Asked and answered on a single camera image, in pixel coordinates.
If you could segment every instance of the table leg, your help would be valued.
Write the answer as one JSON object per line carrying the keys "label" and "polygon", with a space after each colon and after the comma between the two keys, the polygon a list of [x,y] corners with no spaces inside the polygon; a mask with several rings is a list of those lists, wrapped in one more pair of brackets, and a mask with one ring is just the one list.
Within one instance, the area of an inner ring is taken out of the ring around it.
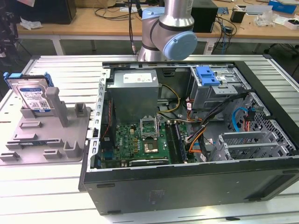
{"label": "table leg", "polygon": [[206,42],[206,46],[205,46],[205,50],[204,50],[204,55],[211,55],[213,48],[215,45],[215,41],[214,40],[208,40]]}
{"label": "table leg", "polygon": [[92,50],[96,51],[97,50],[97,46],[95,45],[95,40],[90,40],[90,43],[92,44]]}
{"label": "table leg", "polygon": [[257,50],[260,48],[261,44],[260,43],[257,43],[254,47],[254,49],[252,50],[252,53],[256,53]]}
{"label": "table leg", "polygon": [[56,54],[57,55],[65,55],[65,51],[64,51],[63,46],[61,45],[60,38],[59,37],[53,38],[52,41],[53,41],[53,44],[55,47]]}

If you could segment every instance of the yellow wire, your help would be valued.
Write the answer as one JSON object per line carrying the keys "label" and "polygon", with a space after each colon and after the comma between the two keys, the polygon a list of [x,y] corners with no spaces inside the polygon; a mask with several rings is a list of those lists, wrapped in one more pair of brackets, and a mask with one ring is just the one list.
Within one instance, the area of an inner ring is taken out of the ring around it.
{"label": "yellow wire", "polygon": [[169,88],[177,96],[177,98],[178,98],[178,104],[173,109],[170,109],[170,110],[167,110],[167,111],[158,111],[157,113],[170,113],[170,112],[178,109],[178,107],[179,107],[179,105],[181,103],[181,99],[179,98],[178,94],[172,88],[170,88],[170,86],[168,86],[166,84],[162,84],[162,86],[166,86],[167,88]]}

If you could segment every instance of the chip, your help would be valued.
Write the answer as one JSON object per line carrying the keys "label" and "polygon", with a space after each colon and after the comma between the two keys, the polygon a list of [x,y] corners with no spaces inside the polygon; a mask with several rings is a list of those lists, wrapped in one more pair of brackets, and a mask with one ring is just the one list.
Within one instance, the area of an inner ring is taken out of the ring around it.
{"label": "chip", "polygon": [[157,140],[145,140],[144,153],[158,153],[158,141]]}

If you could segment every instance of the motherboard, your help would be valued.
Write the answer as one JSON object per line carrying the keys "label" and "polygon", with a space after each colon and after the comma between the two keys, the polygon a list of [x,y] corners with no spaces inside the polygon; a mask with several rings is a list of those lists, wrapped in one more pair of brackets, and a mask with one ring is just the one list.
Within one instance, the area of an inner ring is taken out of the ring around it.
{"label": "motherboard", "polygon": [[116,143],[104,150],[101,167],[128,167],[181,163],[186,160],[185,123],[117,125]]}

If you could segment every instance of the blue hard drive label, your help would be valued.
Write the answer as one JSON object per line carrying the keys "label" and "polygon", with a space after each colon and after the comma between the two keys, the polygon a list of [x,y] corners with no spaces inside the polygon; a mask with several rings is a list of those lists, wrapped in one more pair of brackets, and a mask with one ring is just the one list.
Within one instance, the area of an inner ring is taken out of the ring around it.
{"label": "blue hard drive label", "polygon": [[41,88],[20,88],[23,100],[34,112],[51,111],[48,101],[43,97]]}

